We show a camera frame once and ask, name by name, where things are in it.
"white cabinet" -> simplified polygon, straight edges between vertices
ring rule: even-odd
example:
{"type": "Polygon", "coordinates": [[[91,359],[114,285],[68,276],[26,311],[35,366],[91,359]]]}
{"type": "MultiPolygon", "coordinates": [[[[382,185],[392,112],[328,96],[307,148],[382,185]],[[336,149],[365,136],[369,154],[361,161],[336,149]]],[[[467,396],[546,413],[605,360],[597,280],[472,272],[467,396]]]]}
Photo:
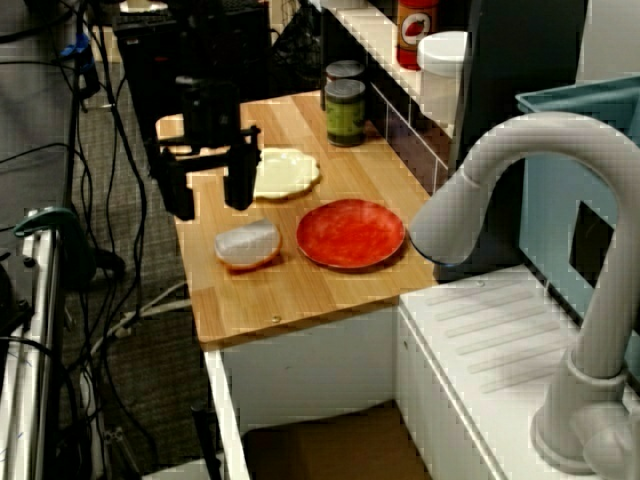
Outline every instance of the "white cabinet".
{"type": "Polygon", "coordinates": [[[396,402],[434,480],[491,479],[433,359],[404,312],[398,314],[396,402]]]}
{"type": "Polygon", "coordinates": [[[249,430],[365,410],[394,398],[395,308],[205,354],[231,480],[249,480],[249,430]]]}

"sink drainboard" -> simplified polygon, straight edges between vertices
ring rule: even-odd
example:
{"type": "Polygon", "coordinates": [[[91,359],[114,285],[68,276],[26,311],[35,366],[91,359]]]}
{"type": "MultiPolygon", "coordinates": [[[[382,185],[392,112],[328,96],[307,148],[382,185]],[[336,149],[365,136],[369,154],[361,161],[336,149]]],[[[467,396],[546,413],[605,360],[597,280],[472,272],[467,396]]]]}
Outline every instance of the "sink drainboard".
{"type": "MultiPolygon", "coordinates": [[[[439,371],[432,378],[466,417],[459,421],[477,433],[493,478],[584,478],[547,465],[530,440],[531,418],[578,330],[527,268],[405,294],[400,312],[439,371]]],[[[625,404],[638,404],[629,388],[625,404]]]]}

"wooden countertop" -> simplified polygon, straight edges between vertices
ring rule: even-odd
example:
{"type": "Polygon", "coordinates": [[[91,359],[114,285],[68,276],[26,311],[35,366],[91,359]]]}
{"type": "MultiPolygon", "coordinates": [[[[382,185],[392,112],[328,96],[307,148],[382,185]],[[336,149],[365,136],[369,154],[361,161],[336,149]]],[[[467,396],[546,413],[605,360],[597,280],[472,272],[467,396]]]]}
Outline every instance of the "wooden countertop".
{"type": "MultiPolygon", "coordinates": [[[[386,206],[405,226],[429,198],[386,141],[372,133],[358,147],[326,139],[319,93],[243,104],[243,127],[262,129],[260,148],[289,147],[313,156],[321,179],[310,192],[280,201],[256,200],[239,212],[224,204],[223,169],[190,174],[196,218],[176,228],[198,339],[215,350],[394,304],[398,295],[435,284],[433,265],[408,239],[389,261],[358,273],[316,265],[297,247],[295,232],[308,211],[343,198],[386,206]],[[214,253],[218,233],[268,218],[283,236],[280,256],[246,273],[230,273],[214,253]]],[[[181,116],[158,122],[160,138],[182,134],[181,116]]]]}

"gray faucet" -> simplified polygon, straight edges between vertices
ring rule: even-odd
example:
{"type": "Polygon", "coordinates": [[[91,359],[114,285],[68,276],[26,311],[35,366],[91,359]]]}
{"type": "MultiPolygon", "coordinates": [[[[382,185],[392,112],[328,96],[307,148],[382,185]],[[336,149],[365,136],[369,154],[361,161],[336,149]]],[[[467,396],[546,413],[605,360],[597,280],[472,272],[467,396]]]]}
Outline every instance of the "gray faucet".
{"type": "Polygon", "coordinates": [[[618,221],[580,335],[533,418],[531,438],[540,456],[564,472],[640,480],[640,412],[630,414],[622,404],[624,354],[640,306],[640,149],[591,117],[544,112],[513,118],[471,148],[413,219],[410,238],[434,263],[463,262],[502,173],[545,152],[572,157],[599,175],[615,195],[618,221]]]}

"red condiment bottle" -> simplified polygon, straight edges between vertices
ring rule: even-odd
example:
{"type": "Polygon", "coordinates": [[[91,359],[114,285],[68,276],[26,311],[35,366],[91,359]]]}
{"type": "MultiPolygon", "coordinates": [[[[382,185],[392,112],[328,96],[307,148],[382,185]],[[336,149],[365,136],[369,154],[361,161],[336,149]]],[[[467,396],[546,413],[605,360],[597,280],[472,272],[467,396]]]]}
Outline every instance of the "red condiment bottle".
{"type": "Polygon", "coordinates": [[[418,66],[418,43],[437,32],[440,0],[398,0],[398,41],[396,58],[409,70],[418,66]]]}

